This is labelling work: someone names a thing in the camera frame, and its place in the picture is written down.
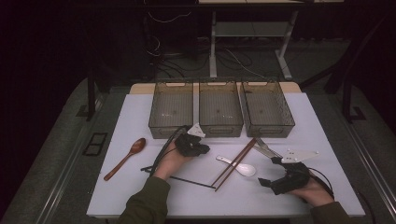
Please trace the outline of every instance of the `gray carpet floor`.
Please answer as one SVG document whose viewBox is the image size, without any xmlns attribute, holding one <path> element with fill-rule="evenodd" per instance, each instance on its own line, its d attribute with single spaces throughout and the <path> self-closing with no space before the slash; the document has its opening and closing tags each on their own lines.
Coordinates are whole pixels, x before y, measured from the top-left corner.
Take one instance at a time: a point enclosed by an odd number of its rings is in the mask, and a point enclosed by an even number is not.
<svg viewBox="0 0 396 224">
<path fill-rule="evenodd" d="M 267 77 L 280 77 L 274 50 L 279 42 L 258 39 L 255 48 L 235 48 L 234 43 L 219 43 L 218 76 L 241 77 L 257 76 L 241 68 L 234 57 L 254 73 Z M 335 63 L 345 52 L 348 42 L 345 40 L 292 41 L 286 53 L 293 81 L 300 83 Z M 208 54 L 203 53 L 195 60 L 172 57 L 161 65 L 158 77 L 208 77 Z M 395 223 L 388 211 L 373 179 L 361 162 L 357 146 L 350 131 L 352 127 L 361 141 L 370 151 L 375 164 L 392 189 L 396 189 L 393 171 L 396 170 L 396 137 L 368 103 L 364 95 L 353 89 L 352 105 L 361 109 L 366 120 L 356 120 L 347 124 L 341 116 L 340 95 L 328 95 L 323 91 L 326 78 L 304 89 L 314 107 L 318 119 L 332 145 L 332 148 L 344 168 L 350 183 L 360 195 L 367 216 L 360 217 L 360 223 Z M 2 223 L 115 223 L 115 220 L 103 220 L 86 216 L 97 176 L 106 155 L 125 94 L 130 87 L 114 87 L 110 93 L 99 93 L 98 111 L 92 121 L 86 121 L 77 114 L 87 104 L 86 80 L 81 82 L 70 96 L 64 111 L 59 116 L 46 143 L 26 176 L 17 196 L 8 208 Z M 103 150 L 99 156 L 84 156 L 81 152 L 88 145 L 93 133 L 107 133 Z M 285 220 L 272 220 L 285 223 Z M 286 220 L 292 224 L 312 223 L 310 217 Z M 167 220 L 167 223 L 190 223 Z M 213 223 L 269 223 L 264 219 L 227 220 Z"/>
</svg>

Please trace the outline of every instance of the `dark green sleeve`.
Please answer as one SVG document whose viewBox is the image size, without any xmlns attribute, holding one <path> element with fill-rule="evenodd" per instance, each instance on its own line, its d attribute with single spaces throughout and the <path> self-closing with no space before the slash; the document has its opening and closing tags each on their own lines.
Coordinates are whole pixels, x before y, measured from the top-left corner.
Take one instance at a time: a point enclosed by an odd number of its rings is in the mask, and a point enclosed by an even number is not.
<svg viewBox="0 0 396 224">
<path fill-rule="evenodd" d="M 315 224 L 355 224 L 339 202 L 328 203 L 311 209 Z"/>
<path fill-rule="evenodd" d="M 168 214 L 166 199 L 169 189 L 166 181 L 149 177 L 145 186 L 128 200 L 117 223 L 164 223 Z"/>
</svg>

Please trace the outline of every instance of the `wooden spoon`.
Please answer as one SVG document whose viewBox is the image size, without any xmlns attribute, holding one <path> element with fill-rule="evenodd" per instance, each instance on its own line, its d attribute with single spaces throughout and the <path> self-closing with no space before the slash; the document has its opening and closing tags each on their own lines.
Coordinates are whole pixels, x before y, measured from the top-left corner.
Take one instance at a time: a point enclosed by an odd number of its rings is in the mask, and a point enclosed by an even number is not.
<svg viewBox="0 0 396 224">
<path fill-rule="evenodd" d="M 135 141 L 134 144 L 131 146 L 131 150 L 129 150 L 128 155 L 126 155 L 126 157 L 122 159 L 122 161 L 120 161 L 120 163 L 116 167 L 114 167 L 114 169 L 110 171 L 110 173 L 105 175 L 104 180 L 105 181 L 109 180 L 111 176 L 113 176 L 121 168 L 121 166 L 128 160 L 128 158 L 142 151 L 145 145 L 146 145 L 145 138 L 139 138 L 137 141 Z"/>
</svg>

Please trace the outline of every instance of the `black glove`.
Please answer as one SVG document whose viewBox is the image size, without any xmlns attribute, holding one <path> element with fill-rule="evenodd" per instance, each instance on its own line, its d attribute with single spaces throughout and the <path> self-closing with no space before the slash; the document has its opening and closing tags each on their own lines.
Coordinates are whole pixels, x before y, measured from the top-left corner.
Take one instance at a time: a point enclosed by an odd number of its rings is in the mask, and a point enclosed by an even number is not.
<svg viewBox="0 0 396 224">
<path fill-rule="evenodd" d="M 175 141 L 175 145 L 181 155 L 185 157 L 197 157 L 201 154 L 206 154 L 209 151 L 209 146 L 202 145 L 199 142 L 201 138 L 187 133 L 182 133 Z"/>
</svg>

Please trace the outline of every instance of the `person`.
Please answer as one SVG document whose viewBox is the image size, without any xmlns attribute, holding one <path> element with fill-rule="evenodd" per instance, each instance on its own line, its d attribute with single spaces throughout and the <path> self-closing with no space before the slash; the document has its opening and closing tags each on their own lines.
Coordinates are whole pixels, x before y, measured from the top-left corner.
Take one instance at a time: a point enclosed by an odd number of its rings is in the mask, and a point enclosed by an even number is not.
<svg viewBox="0 0 396 224">
<path fill-rule="evenodd" d="M 153 176 L 150 176 L 144 187 L 128 200 L 117 223 L 160 224 L 165 222 L 168 212 L 166 199 L 170 190 L 170 185 L 166 180 L 183 164 L 192 160 L 192 157 L 182 156 L 175 148 L 175 143 L 172 142 L 165 150 L 166 154 Z M 313 206 L 311 216 L 315 224 L 356 223 L 347 215 L 341 204 L 336 202 L 313 178 L 303 188 L 289 193 L 306 200 Z"/>
</svg>

